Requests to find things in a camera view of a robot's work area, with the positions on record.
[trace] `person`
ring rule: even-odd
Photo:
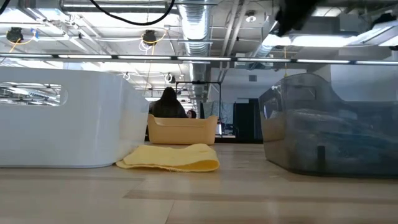
[[[194,110],[188,110],[187,117],[188,118],[196,118],[197,117],[197,113]]]
[[[164,89],[160,100],[151,104],[149,113],[156,118],[187,118],[185,110],[172,87]]]

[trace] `white plastic bin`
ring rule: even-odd
[[[0,104],[0,167],[102,167],[144,143],[149,103],[101,72],[0,68],[0,83],[62,86],[61,106]]]

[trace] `ductwork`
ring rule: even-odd
[[[186,40],[203,40],[208,37],[210,6],[204,5],[178,5],[182,18],[182,32]],[[209,45],[206,43],[186,43],[185,49],[189,56],[208,56]],[[190,78],[192,81],[206,80],[207,64],[191,63]],[[193,87],[193,94],[197,98],[203,97],[203,87]]]
[[[166,4],[150,3],[146,4],[125,4],[109,1],[109,3],[99,4],[103,9],[110,13],[160,13],[163,14],[165,9],[167,9]],[[100,12],[94,7],[92,3],[88,0],[76,1],[76,0],[66,0],[62,1],[61,5],[62,11],[67,13],[73,12]],[[174,6],[170,11],[171,14],[178,14],[177,7]]]
[[[250,57],[256,57],[256,58],[265,58],[269,55],[271,52],[273,46],[268,46],[264,43],[262,43],[255,52],[253,52]],[[254,63],[246,63],[246,69],[247,70],[254,70],[254,69],[271,69],[272,67],[266,66],[263,63],[259,62],[254,62]]]

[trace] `black cable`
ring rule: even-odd
[[[120,21],[127,22],[128,24],[132,24],[132,25],[135,25],[135,26],[150,26],[150,25],[154,25],[154,24],[156,24],[156,23],[162,21],[162,20],[169,14],[169,12],[172,10],[172,8],[173,8],[173,6],[174,6],[174,1],[175,1],[175,0],[172,0],[172,2],[171,2],[170,5],[169,5],[169,8],[166,10],[166,12],[163,14],[163,16],[161,16],[160,18],[158,18],[158,19],[156,19],[156,20],[154,20],[154,21],[151,21],[151,22],[132,22],[132,21],[129,21],[129,20],[127,20],[127,19],[123,19],[122,17],[112,15],[112,14],[110,14],[109,12],[105,11],[105,10],[104,10],[103,8],[101,8],[101,6],[99,6],[94,0],[90,0],[90,1],[91,1],[91,3],[93,3],[93,5],[94,5],[98,10],[100,10],[101,12],[105,13],[106,15],[108,15],[108,16],[114,18],[114,19],[118,19],[118,20],[120,20]]]
[[[6,10],[8,4],[10,3],[11,0],[5,0],[4,3],[2,4],[1,8],[0,8],[0,15],[4,12],[4,10]]]

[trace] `tan plastic basket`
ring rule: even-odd
[[[149,141],[152,144],[214,144],[217,116],[207,119],[155,118],[148,116]]]

